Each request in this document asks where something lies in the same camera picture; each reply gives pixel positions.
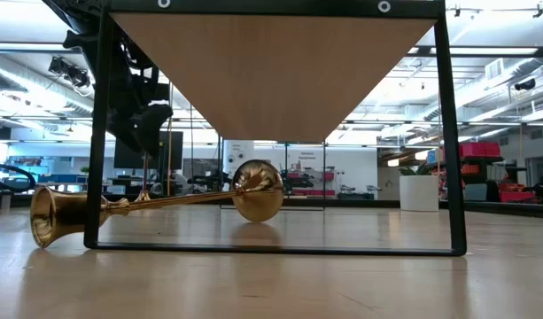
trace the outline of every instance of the black metal frame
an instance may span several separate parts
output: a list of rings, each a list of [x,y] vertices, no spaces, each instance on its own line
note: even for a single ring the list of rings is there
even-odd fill
[[[450,45],[446,26],[446,6],[439,1],[388,1],[392,9],[388,13],[378,10],[377,0],[172,0],[170,6],[161,9],[157,1],[112,0],[106,5],[100,21],[96,95],[94,104],[88,208],[89,214],[84,231],[84,244],[88,248],[120,250],[162,250],[181,252],[214,253],[299,253],[343,255],[401,255],[401,256],[462,256],[466,253],[466,228],[458,153],[458,130],[454,106],[454,83]],[[450,249],[376,249],[376,248],[305,248],[235,245],[167,245],[98,242],[100,199],[104,165],[105,127],[108,107],[110,66],[112,62],[112,37],[115,22],[111,12],[155,12],[179,14],[246,14],[326,16],[383,19],[434,19],[438,61],[439,90],[442,103],[445,153],[447,161],[448,197],[450,207]]]

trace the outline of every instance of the computer monitor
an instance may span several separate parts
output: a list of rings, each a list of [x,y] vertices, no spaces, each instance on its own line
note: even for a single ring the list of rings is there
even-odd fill
[[[171,169],[182,169],[182,132],[172,132],[171,135]],[[165,166],[168,161],[168,133],[159,132],[159,156]],[[159,158],[150,158],[149,168],[157,168]],[[129,147],[120,141],[115,144],[113,157],[115,168],[143,168],[144,153],[133,152]]]

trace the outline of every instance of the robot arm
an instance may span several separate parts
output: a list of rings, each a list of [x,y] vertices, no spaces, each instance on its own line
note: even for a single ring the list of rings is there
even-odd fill
[[[69,27],[63,46],[80,48],[95,74],[97,36],[103,0],[43,0]],[[119,28],[114,32],[107,131],[134,152],[159,152],[159,130],[173,115],[168,84],[159,84],[159,69]]]

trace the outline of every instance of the brass horn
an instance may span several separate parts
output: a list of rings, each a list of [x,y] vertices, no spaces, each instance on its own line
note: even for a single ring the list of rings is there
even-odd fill
[[[264,222],[279,212],[283,203],[283,181],[279,172],[268,162],[253,159],[245,162],[234,174],[231,191],[160,198],[129,202],[122,199],[110,202],[102,197],[100,222],[112,215],[126,216],[139,209],[192,204],[209,200],[232,198],[239,213],[251,222]],[[31,230],[41,247],[76,232],[84,231],[86,222],[86,193],[54,191],[48,187],[35,190],[31,202]]]

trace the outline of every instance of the wooden floor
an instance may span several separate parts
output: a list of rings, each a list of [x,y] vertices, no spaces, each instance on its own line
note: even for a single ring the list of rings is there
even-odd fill
[[[37,249],[0,212],[0,318],[543,318],[543,219],[467,213],[464,258]],[[115,217],[101,241],[447,248],[446,212],[285,211],[265,224],[184,206]]]

